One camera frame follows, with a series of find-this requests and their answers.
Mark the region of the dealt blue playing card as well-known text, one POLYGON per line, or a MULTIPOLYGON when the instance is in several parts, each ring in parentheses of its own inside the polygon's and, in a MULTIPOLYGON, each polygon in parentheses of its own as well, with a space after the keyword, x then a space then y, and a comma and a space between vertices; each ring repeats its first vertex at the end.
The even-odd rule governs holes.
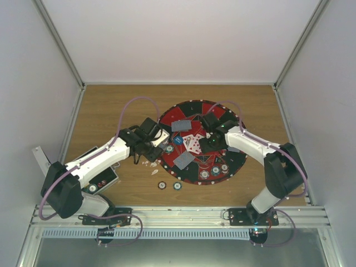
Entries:
POLYGON ((239 149, 234 148, 234 147, 228 147, 228 151, 230 151, 230 152, 240 152, 239 149))

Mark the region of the red chips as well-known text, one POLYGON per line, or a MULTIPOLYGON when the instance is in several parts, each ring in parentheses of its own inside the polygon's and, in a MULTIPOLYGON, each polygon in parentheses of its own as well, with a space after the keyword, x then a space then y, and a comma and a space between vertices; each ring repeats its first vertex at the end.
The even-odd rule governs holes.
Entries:
POLYGON ((223 173, 228 173, 229 167, 226 164, 221 165, 221 171, 223 173))

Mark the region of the teal chips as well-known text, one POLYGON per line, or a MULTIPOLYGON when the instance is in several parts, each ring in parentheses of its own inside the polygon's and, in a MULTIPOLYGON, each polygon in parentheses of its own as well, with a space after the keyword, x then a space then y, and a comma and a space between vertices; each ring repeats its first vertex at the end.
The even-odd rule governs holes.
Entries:
POLYGON ((174 151, 173 145, 167 145, 167 146, 165 147, 165 153, 166 153, 166 154, 170 154, 170 153, 172 153, 173 151, 174 151))
POLYGON ((220 173, 221 173, 221 170, 220 170, 220 168, 218 166, 213 166, 211 168, 211 174, 213 176, 218 176, 220 173))

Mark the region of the blue small blind button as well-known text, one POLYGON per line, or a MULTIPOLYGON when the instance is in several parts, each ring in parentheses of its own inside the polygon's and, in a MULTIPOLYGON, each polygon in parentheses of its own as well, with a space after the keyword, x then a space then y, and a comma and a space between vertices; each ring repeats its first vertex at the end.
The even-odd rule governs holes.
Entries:
POLYGON ((175 145, 182 145, 184 143, 184 139, 179 135, 175 136, 172 141, 175 145))

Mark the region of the red black chip stack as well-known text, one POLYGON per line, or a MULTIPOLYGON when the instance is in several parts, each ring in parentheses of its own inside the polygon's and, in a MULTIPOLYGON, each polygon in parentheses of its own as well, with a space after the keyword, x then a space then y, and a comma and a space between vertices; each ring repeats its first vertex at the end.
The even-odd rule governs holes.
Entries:
POLYGON ((159 182, 158 183, 158 188, 161 189, 161 190, 165 189, 166 188, 166 183, 163 182, 163 181, 159 182))

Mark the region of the teal blue chip stack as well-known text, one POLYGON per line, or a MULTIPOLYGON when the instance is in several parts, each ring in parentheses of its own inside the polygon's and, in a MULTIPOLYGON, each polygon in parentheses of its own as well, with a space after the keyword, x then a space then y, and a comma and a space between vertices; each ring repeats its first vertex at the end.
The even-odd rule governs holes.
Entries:
POLYGON ((181 188, 182 188, 182 183, 180 183, 180 182, 175 182, 175 183, 173 184, 173 188, 174 188, 175 190, 181 190, 181 188))

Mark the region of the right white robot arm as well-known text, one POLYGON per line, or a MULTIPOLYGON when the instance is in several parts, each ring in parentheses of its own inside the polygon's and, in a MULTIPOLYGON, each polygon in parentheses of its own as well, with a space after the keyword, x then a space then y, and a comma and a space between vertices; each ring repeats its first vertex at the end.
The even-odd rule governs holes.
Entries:
POLYGON ((202 152, 234 148, 254 158, 264 167, 265 187, 246 205, 246 218, 259 225, 272 208, 291 197, 299 186, 307 189, 307 174, 294 145, 280 145, 262 139, 243 127, 242 122, 219 120, 212 112, 200 122, 210 134, 199 141, 202 152))

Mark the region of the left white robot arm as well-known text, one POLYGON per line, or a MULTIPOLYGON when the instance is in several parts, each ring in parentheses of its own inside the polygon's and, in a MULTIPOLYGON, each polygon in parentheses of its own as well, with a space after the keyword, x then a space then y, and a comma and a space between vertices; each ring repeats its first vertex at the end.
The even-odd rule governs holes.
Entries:
POLYGON ((87 205, 89 214, 101 224, 110 224, 115 212, 110 208, 109 201, 100 195, 86 193, 83 188, 95 176, 129 157, 144 156, 150 162, 156 161, 163 153, 162 144, 169 137, 169 133, 157 122, 147 118, 140 126, 119 130, 107 143, 86 156, 67 164, 52 163, 41 189, 39 217, 42 220, 51 219, 51 216, 43 215, 45 204, 49 204, 55 215, 62 219, 71 217, 87 205))

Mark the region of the white plastic wrap scraps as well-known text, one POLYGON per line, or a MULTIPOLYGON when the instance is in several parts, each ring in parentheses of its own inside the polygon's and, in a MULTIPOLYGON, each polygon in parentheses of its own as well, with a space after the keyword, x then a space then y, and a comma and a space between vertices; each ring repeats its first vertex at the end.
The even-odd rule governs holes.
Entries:
POLYGON ((144 160, 141 164, 151 169, 151 175, 156 175, 159 172, 158 166, 160 162, 161 162, 160 160, 156 160, 154 162, 144 160))

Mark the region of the round red black poker mat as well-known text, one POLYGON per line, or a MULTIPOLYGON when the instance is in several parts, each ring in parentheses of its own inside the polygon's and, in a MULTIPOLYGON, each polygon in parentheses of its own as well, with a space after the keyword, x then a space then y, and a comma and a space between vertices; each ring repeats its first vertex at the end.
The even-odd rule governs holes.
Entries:
POLYGON ((208 100, 178 103, 163 113, 159 125, 170 134, 159 157, 161 166, 182 182, 213 185, 234 176, 245 164, 247 154, 228 148, 203 153, 195 151, 194 139, 208 137, 201 125, 203 115, 212 110, 217 119, 239 121, 238 115, 223 105, 208 100))

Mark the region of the chip stack in case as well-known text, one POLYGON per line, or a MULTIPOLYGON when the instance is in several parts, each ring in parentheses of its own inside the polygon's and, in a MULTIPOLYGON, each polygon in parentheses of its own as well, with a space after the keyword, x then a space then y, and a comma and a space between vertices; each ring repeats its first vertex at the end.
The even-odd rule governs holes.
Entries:
POLYGON ((89 184, 86 186, 85 190, 89 194, 94 194, 98 190, 98 187, 96 184, 89 184))

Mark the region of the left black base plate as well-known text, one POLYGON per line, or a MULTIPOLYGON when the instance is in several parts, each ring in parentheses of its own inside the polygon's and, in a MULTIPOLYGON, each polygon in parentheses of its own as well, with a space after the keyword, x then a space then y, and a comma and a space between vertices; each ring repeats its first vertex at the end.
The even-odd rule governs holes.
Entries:
POLYGON ((93 217, 89 215, 79 215, 83 225, 92 226, 127 226, 131 223, 132 208, 115 207, 108 209, 101 217, 93 217))

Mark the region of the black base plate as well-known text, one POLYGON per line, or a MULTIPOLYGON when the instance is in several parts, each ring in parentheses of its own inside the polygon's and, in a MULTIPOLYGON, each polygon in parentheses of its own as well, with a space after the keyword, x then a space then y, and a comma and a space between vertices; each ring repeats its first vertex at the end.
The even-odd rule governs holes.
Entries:
POLYGON ((132 208, 115 207, 108 209, 101 217, 93 217, 89 215, 79 215, 83 225, 92 226, 127 226, 131 223, 132 208))
POLYGON ((279 220, 276 212, 250 216, 247 208, 229 208, 222 212, 222 218, 231 226, 278 226, 279 220))

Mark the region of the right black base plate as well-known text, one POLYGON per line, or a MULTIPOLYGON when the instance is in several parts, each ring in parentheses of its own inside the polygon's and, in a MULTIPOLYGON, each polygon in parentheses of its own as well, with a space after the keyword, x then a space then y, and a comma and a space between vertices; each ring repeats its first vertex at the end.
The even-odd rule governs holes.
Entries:
POLYGON ((231 226, 278 226, 279 220, 276 212, 250 216, 247 208, 229 208, 222 212, 222 218, 231 226))

